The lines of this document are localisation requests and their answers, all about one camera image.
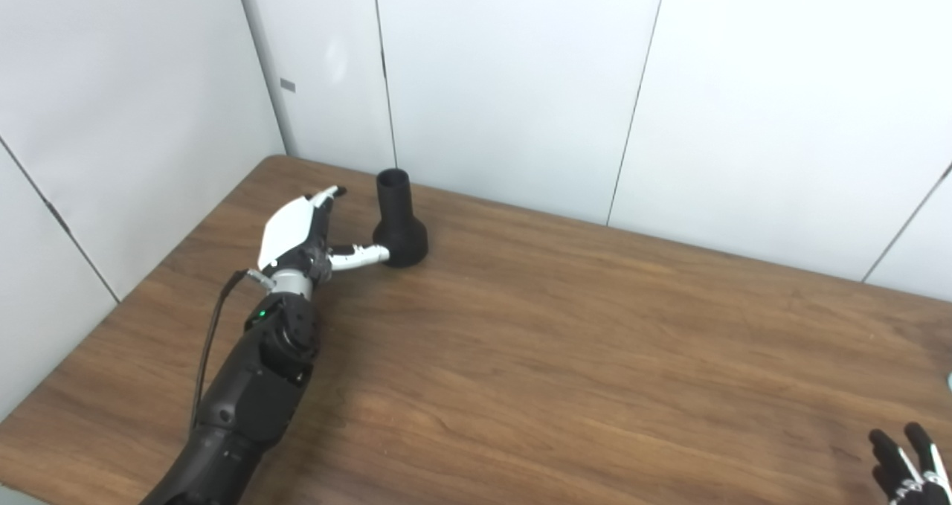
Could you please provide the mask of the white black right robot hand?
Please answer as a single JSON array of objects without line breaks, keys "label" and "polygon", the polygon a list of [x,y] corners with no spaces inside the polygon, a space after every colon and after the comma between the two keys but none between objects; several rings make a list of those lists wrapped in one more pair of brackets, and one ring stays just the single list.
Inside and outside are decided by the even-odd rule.
[{"label": "white black right robot hand", "polygon": [[907,423],[904,435],[917,461],[881,429],[868,434],[876,460],[872,477],[887,503],[950,504],[950,478],[937,444],[917,422]]}]

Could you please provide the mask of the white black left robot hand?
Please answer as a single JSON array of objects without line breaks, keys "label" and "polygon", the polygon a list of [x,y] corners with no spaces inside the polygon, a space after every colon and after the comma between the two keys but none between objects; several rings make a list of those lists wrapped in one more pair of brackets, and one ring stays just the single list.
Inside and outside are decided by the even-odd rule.
[{"label": "white black left robot hand", "polygon": [[356,270],[390,260],[383,245],[329,244],[329,225],[335,200],[347,192],[331,186],[313,196],[300,196],[276,210],[264,227],[257,267],[266,277],[297,272],[314,283],[327,281],[337,271]]}]

